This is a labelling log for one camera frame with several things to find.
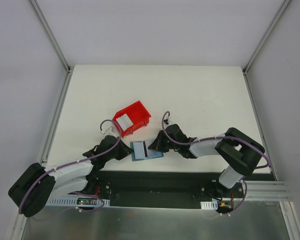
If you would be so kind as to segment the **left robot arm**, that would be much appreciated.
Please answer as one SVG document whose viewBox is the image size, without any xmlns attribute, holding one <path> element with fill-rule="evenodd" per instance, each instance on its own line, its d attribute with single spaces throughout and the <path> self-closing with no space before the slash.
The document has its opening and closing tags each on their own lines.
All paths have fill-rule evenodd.
<svg viewBox="0 0 300 240">
<path fill-rule="evenodd" d="M 120 138 L 107 135 L 73 162 L 61 166 L 31 164 L 8 190 L 8 196 L 27 218 L 40 212 L 48 201 L 67 194 L 97 196 L 101 185 L 97 173 L 110 160 L 120 161 L 133 151 Z"/>
</svg>

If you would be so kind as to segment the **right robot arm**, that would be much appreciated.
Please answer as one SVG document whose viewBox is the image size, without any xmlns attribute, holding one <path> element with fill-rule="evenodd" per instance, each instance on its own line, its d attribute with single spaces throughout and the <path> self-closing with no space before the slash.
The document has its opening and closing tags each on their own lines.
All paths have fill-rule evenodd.
<svg viewBox="0 0 300 240">
<path fill-rule="evenodd" d="M 199 139 L 186 136 L 177 124 L 171 124 L 160 130 L 147 148 L 161 153 L 173 150 L 186 159 L 221 156 L 228 167 L 219 176 L 215 192 L 223 198 L 232 193 L 238 181 L 254 172 L 261 158 L 266 157 L 262 145 L 235 127 L 221 135 Z"/>
</svg>

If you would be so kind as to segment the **red plastic bin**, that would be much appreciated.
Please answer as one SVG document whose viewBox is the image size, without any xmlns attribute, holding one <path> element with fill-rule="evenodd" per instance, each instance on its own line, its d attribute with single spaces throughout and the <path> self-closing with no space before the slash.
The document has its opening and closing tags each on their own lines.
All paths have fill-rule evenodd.
<svg viewBox="0 0 300 240">
<path fill-rule="evenodd" d="M 132 135 L 136 130 L 138 130 L 142 127 L 146 127 L 149 124 L 150 118 L 152 116 L 140 100 L 119 110 L 114 115 L 112 120 L 118 124 L 118 122 L 116 121 L 116 118 L 118 118 L 124 114 L 127 114 L 129 116 L 129 118 L 132 120 L 133 126 L 129 127 L 126 131 L 123 131 L 120 126 L 116 127 L 118 130 L 121 130 L 122 137 Z"/>
</svg>

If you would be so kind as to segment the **blue leather card holder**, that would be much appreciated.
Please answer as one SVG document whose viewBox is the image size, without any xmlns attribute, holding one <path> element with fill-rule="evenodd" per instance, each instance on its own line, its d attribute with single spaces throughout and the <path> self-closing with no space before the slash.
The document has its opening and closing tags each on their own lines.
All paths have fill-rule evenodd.
<svg viewBox="0 0 300 240">
<path fill-rule="evenodd" d="M 159 151 L 148 149 L 154 142 L 154 139 L 144 141 L 133 141 L 130 143 L 130 148 L 133 150 L 131 158 L 133 162 L 162 158 L 164 154 Z"/>
</svg>

